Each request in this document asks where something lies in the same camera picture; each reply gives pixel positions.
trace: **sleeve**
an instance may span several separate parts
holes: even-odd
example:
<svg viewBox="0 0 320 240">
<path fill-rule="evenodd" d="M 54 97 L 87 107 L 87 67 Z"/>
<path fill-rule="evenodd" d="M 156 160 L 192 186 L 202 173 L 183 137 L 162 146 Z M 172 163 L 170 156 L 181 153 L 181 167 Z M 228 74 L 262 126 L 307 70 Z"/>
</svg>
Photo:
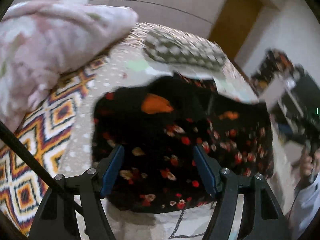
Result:
<svg viewBox="0 0 320 240">
<path fill-rule="evenodd" d="M 320 207 L 320 175 L 313 184 L 295 189 L 296 199 L 289 216 L 292 240 L 297 240 L 313 220 Z"/>
</svg>

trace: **metal screw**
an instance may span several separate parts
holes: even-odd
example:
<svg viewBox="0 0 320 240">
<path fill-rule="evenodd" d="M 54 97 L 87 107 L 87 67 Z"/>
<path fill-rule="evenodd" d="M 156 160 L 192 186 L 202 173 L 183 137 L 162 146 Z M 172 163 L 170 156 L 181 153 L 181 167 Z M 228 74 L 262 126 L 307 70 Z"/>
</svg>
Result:
<svg viewBox="0 0 320 240">
<path fill-rule="evenodd" d="M 221 170 L 221 172 L 223 173 L 223 174 L 229 174 L 230 173 L 230 170 L 228 169 L 228 168 L 223 168 L 222 170 Z"/>
<path fill-rule="evenodd" d="M 263 179 L 263 175 L 260 174 L 260 173 L 257 173 L 257 174 L 256 174 L 256 178 L 261 180 L 261 179 Z"/>
<path fill-rule="evenodd" d="M 90 174 L 90 175 L 93 175 L 96 173 L 96 169 L 95 168 L 91 168 L 91 169 L 88 169 L 87 173 Z"/>
<path fill-rule="evenodd" d="M 54 177 L 55 180 L 60 180 L 63 178 L 63 175 L 62 174 L 58 174 Z"/>
</svg>

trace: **brown wooden panel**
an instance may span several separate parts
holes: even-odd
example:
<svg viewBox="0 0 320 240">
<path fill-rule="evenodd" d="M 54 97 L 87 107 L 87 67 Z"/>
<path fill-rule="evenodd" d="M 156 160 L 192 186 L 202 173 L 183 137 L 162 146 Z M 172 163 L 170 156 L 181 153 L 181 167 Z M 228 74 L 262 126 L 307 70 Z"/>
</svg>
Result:
<svg viewBox="0 0 320 240">
<path fill-rule="evenodd" d="M 227 56 L 233 59 L 248 36 L 262 6 L 259 0 L 226 0 L 209 40 L 218 43 Z"/>
</svg>

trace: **metal bar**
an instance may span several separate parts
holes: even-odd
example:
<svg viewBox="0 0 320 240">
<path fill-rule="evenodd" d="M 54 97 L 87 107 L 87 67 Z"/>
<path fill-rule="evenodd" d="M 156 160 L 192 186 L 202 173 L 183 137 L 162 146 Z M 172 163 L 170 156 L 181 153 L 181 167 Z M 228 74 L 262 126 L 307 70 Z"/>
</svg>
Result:
<svg viewBox="0 0 320 240">
<path fill-rule="evenodd" d="M 68 200 L 83 215 L 82 207 L 65 195 L 65 190 L 50 176 L 50 174 L 41 166 L 25 146 L 15 137 L 15 135 L 0 121 L 0 139 L 12 149 L 53 191 L 62 198 Z"/>
</svg>

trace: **black floral fabric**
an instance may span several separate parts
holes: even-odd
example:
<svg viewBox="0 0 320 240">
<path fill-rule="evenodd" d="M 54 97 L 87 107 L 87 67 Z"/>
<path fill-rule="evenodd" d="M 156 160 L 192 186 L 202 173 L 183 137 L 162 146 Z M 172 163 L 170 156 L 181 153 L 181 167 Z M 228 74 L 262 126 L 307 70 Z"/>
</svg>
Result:
<svg viewBox="0 0 320 240">
<path fill-rule="evenodd" d="M 168 100 L 171 112 L 147 114 L 144 99 Z M 150 85 L 106 93 L 94 110 L 92 160 L 116 143 L 124 163 L 108 200 L 120 210 L 165 213 L 211 202 L 192 158 L 201 144 L 237 174 L 271 176 L 272 131 L 265 104 L 244 104 L 217 93 L 213 80 L 175 74 Z"/>
</svg>

